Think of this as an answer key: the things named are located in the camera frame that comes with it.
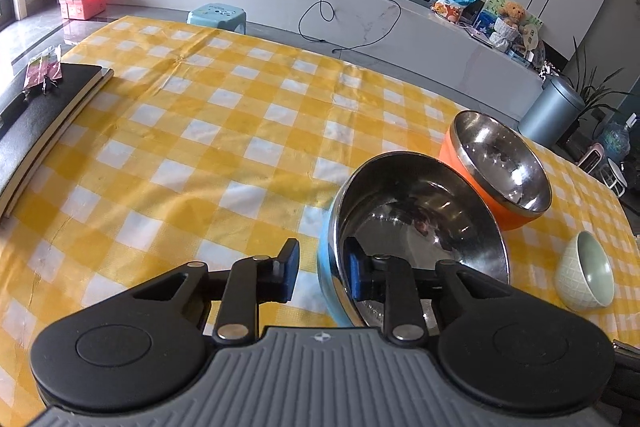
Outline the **blue stainless steel bowl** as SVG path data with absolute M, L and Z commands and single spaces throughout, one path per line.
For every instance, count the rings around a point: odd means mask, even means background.
M 349 298 L 344 242 L 350 236 L 370 256 L 404 258 L 427 270 L 451 259 L 510 281 L 494 216 L 460 174 L 432 156 L 395 150 L 367 160 L 337 191 L 323 219 L 317 267 L 329 314 L 342 327 L 378 327 L 381 303 Z

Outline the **green ceramic bowl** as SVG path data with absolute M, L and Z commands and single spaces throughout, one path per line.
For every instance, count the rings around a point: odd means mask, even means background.
M 588 231 L 570 240 L 556 267 L 554 286 L 562 303 L 575 312 L 608 307 L 614 300 L 614 274 L 608 255 Z

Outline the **orange stainless steel bowl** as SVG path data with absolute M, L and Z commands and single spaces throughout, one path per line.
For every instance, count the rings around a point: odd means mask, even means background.
M 539 158 L 521 135 L 486 114 L 457 113 L 438 159 L 471 184 L 502 231 L 524 227 L 551 207 L 552 188 Z

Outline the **white round stool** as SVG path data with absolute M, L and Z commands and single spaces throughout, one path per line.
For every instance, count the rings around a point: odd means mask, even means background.
M 615 161 L 612 161 L 611 158 L 606 158 L 600 167 L 599 176 L 602 183 L 609 188 L 617 198 L 624 196 L 627 181 Z

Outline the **grey trash can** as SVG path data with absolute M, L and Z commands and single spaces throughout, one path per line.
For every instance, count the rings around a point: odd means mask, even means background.
M 518 123 L 518 132 L 539 145 L 552 147 L 586 107 L 564 76 L 547 75 L 541 94 Z

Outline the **water dispenser bottle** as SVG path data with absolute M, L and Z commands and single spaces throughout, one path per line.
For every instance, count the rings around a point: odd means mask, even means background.
M 636 113 L 632 113 L 624 122 L 611 120 L 598 135 L 597 142 L 604 150 L 604 156 L 616 164 L 620 164 L 631 149 L 630 132 L 638 121 Z

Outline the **white marble tv cabinet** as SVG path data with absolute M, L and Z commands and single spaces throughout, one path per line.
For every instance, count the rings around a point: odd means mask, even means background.
M 207 3 L 234 5 L 251 23 L 408 69 L 514 119 L 522 118 L 541 92 L 534 72 L 411 0 L 107 1 L 184 12 Z

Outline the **light blue plastic stool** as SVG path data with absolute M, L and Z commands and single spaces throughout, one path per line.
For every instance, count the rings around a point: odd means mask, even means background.
M 189 12 L 186 22 L 190 25 L 219 28 L 246 34 L 246 12 L 237 6 L 209 3 Z

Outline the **black notebook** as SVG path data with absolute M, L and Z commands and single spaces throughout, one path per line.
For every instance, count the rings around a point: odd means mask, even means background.
M 26 87 L 26 72 L 1 93 L 1 216 L 9 216 L 35 171 L 114 72 L 62 63 L 58 78 Z

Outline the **green potted floor plant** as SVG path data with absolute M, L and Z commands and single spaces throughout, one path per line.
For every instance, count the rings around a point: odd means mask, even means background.
M 565 79 L 577 95 L 584 106 L 579 112 L 575 120 L 568 127 L 564 138 L 568 141 L 573 134 L 579 129 L 580 121 L 587 113 L 595 109 L 605 108 L 612 113 L 617 113 L 617 109 L 610 103 L 606 103 L 605 99 L 610 95 L 631 95 L 630 91 L 614 89 L 611 87 L 611 81 L 620 75 L 625 67 L 615 69 L 605 77 L 598 79 L 597 66 L 590 67 L 588 65 L 587 49 L 584 46 L 578 46 L 576 38 L 573 38 L 574 55 L 573 63 L 575 65 L 574 74 L 568 74 Z

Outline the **green picture book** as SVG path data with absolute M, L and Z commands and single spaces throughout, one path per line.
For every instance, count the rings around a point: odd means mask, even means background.
M 495 31 L 498 18 L 510 20 L 511 25 L 523 30 L 527 25 L 542 27 L 542 21 L 530 14 L 523 5 L 514 0 L 486 0 L 477 13 L 473 27 L 489 37 Z

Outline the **teddy bear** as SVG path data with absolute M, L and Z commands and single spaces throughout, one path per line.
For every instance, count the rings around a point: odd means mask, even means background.
M 520 29 L 526 15 L 524 6 L 515 1 L 507 1 L 501 7 L 494 23 L 494 31 L 489 36 L 491 45 L 497 51 L 506 53 L 516 37 L 521 35 Z

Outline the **pink foil packet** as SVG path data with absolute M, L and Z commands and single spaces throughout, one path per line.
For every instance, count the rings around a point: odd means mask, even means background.
M 58 87 L 62 77 L 61 47 L 49 46 L 27 64 L 23 84 L 25 101 L 49 94 Z

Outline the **pink storage box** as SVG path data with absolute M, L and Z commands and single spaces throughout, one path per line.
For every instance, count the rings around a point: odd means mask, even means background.
M 63 20 L 90 20 L 106 10 L 106 0 L 58 0 Z

